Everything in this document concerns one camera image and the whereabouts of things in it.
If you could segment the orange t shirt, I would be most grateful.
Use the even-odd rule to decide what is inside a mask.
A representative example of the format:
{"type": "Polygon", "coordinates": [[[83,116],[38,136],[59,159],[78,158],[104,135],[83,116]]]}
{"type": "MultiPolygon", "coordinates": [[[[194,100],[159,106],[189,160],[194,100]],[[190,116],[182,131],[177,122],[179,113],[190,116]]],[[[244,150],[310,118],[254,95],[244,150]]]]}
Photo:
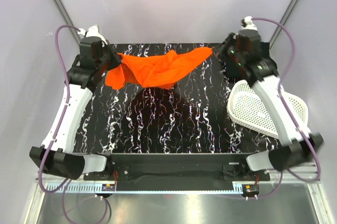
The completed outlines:
{"type": "Polygon", "coordinates": [[[143,88],[170,89],[212,55],[209,47],[196,48],[188,53],[177,54],[171,50],[165,55],[137,57],[122,54],[122,63],[107,72],[105,85],[114,90],[127,83],[143,88]]]}

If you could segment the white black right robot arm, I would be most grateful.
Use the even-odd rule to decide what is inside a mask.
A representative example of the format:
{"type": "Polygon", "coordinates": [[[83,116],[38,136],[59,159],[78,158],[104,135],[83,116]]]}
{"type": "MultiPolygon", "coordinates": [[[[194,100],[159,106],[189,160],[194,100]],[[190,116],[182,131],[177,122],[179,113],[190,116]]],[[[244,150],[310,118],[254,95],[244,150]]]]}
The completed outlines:
{"type": "Polygon", "coordinates": [[[232,61],[241,77],[260,98],[276,127],[281,144],[278,149],[247,156],[245,169],[284,171],[314,159],[316,151],[323,145],[323,138],[319,133],[312,133],[296,118],[284,97],[276,63],[262,56],[259,32],[243,29],[229,33],[213,49],[213,53],[220,60],[232,61]]]}

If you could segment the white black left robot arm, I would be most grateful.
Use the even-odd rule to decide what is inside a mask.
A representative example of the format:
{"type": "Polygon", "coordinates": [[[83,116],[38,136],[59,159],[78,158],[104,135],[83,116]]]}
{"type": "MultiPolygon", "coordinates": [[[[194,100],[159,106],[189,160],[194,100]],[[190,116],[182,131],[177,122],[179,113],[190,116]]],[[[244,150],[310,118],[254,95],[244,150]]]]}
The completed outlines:
{"type": "Polygon", "coordinates": [[[81,39],[80,53],[67,72],[68,81],[59,110],[41,146],[32,147],[29,156],[45,174],[78,179],[83,174],[105,172],[107,157],[74,152],[74,142],[84,110],[103,74],[121,64],[121,57],[100,35],[81,39]]]}

